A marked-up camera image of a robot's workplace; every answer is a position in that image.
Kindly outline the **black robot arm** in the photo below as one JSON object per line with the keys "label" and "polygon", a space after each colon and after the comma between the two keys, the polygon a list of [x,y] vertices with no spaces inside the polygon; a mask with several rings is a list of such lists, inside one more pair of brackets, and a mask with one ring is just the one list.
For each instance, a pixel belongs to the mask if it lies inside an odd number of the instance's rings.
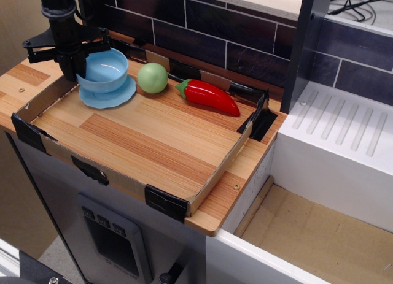
{"label": "black robot arm", "polygon": [[108,29],[76,22],[81,17],[76,0],[41,0],[41,13],[49,28],[23,42],[29,62],[53,60],[70,82],[86,77],[87,57],[110,49]]}

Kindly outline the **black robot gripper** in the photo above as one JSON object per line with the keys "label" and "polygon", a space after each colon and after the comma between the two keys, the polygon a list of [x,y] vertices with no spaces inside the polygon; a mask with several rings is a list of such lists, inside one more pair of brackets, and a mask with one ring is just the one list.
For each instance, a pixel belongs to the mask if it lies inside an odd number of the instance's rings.
{"label": "black robot gripper", "polygon": [[106,28],[84,26],[73,17],[50,20],[49,23],[48,30],[25,40],[22,46],[27,49],[31,63],[58,62],[63,75],[70,82],[76,81],[75,73],[82,78],[86,77],[86,57],[89,54],[110,49],[109,31]]}

